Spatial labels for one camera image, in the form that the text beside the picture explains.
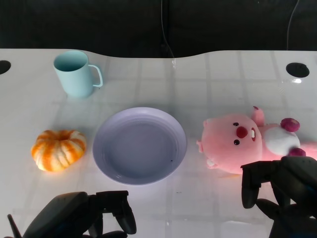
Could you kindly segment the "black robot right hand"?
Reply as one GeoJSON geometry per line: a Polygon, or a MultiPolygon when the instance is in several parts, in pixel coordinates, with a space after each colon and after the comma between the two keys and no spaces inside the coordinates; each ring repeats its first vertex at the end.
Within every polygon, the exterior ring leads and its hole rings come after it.
{"type": "Polygon", "coordinates": [[[273,220],[271,238],[317,236],[317,162],[311,157],[285,156],[242,167],[242,204],[256,205],[273,220]]]}

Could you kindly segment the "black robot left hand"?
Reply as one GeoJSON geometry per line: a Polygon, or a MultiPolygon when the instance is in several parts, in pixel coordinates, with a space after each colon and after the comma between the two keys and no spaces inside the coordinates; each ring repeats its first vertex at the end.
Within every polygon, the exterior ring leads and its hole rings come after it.
{"type": "Polygon", "coordinates": [[[72,192],[56,196],[31,222],[25,238],[125,238],[137,232],[128,191],[104,191],[93,195],[72,192]],[[103,232],[103,215],[112,214],[119,231],[103,232]]]}

